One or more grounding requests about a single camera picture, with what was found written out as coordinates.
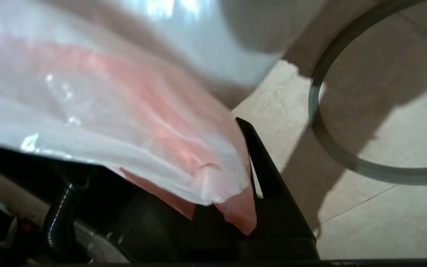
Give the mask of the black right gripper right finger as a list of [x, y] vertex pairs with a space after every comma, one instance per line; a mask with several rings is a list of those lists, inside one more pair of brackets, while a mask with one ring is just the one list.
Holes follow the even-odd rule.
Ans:
[[257, 215], [256, 238], [314, 240], [315, 235], [296, 204], [255, 128], [237, 117], [251, 159], [251, 182]]

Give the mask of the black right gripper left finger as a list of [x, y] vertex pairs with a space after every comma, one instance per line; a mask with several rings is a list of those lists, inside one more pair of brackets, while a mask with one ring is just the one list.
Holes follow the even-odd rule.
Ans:
[[192, 240], [244, 240], [244, 235], [224, 219], [216, 207], [195, 207], [192, 218]]

